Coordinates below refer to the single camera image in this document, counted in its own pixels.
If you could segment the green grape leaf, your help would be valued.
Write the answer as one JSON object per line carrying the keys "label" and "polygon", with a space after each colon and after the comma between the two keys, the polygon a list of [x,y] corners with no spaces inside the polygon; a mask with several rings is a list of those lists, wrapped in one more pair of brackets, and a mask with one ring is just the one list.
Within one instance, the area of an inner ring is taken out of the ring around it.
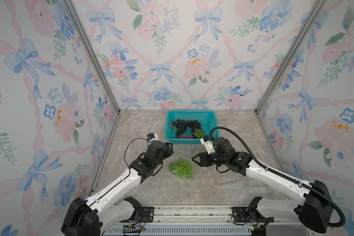
{"label": "green grape leaf", "polygon": [[201,139],[205,136],[205,133],[202,129],[196,129],[196,130],[194,130],[194,136],[197,139]]}

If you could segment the dark purple grape bunch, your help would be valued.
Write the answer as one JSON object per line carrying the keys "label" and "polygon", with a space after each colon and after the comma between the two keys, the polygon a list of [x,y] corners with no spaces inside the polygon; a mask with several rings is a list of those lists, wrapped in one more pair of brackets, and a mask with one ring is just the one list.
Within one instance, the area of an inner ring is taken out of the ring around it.
{"label": "dark purple grape bunch", "polygon": [[172,129],[176,131],[175,136],[194,134],[194,130],[203,129],[198,120],[177,119],[171,122]]}

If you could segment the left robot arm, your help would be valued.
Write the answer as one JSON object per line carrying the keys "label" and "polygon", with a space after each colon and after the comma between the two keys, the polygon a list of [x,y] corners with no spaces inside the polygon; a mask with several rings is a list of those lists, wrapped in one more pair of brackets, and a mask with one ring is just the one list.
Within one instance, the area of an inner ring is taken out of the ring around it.
{"label": "left robot arm", "polygon": [[74,200],[65,216],[61,231],[65,236],[101,236],[122,221],[138,221],[142,205],[130,190],[154,175],[164,159],[173,155],[172,143],[152,141],[147,151],[134,160],[126,171],[96,194]]}

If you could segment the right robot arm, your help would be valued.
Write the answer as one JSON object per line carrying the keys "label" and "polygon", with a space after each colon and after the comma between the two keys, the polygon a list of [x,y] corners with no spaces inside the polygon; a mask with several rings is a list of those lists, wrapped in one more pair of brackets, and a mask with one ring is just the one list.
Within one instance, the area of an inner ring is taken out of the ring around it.
{"label": "right robot arm", "polygon": [[236,151],[229,140],[218,138],[214,141],[202,139],[206,152],[192,158],[200,167],[226,166],[228,171],[241,174],[267,184],[278,190],[288,200],[270,200],[254,197],[245,213],[233,212],[235,223],[270,222],[275,218],[299,221],[308,229],[324,234],[334,211],[329,203],[330,194],[320,181],[311,183],[285,175],[284,173],[257,162],[251,154]]}

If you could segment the red grape bunch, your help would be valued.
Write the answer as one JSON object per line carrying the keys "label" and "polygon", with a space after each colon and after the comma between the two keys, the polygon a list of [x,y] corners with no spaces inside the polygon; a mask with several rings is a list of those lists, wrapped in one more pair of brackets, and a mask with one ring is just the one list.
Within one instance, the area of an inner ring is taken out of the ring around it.
{"label": "red grape bunch", "polygon": [[197,139],[197,137],[194,134],[190,134],[190,135],[180,135],[177,136],[178,139]]}

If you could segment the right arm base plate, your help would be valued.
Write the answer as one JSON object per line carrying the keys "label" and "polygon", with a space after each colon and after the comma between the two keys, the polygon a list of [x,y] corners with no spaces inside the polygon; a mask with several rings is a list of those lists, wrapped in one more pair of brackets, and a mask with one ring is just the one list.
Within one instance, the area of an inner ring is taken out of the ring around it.
{"label": "right arm base plate", "polygon": [[234,206],[231,207],[231,221],[236,224],[246,223],[273,223],[274,218],[265,218],[261,216],[255,209],[248,210],[246,206]]}

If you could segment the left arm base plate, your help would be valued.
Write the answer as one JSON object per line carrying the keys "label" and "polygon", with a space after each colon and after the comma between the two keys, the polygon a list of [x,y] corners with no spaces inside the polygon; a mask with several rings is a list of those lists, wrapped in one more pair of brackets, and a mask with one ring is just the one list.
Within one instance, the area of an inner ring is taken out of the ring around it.
{"label": "left arm base plate", "polygon": [[133,215],[128,219],[121,221],[121,223],[152,223],[154,219],[154,210],[153,206],[143,206],[136,208]]}

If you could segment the aluminium front rail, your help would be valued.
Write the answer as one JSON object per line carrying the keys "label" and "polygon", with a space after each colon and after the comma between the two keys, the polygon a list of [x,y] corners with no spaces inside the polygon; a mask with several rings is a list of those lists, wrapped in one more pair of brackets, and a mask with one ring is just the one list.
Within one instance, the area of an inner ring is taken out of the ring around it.
{"label": "aluminium front rail", "polygon": [[233,206],[155,206],[152,223],[118,223],[103,235],[118,236],[318,236],[299,221],[236,224]]}

